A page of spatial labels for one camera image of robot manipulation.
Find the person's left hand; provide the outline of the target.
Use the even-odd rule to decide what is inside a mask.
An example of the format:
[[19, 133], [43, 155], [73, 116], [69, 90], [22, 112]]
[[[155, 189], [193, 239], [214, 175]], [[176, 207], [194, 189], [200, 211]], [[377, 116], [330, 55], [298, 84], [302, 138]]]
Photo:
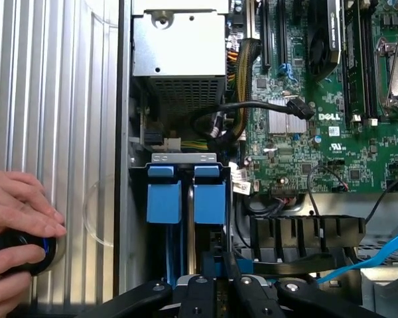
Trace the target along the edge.
[[[31, 174], [0, 171], [0, 233], [6, 229], [42, 238], [66, 234], [64, 217], [50, 204], [44, 186]], [[44, 249], [35, 244], [0, 250], [0, 317], [6, 317], [20, 304], [32, 281], [29, 272], [4, 273], [15, 266], [40, 262], [45, 256]]]

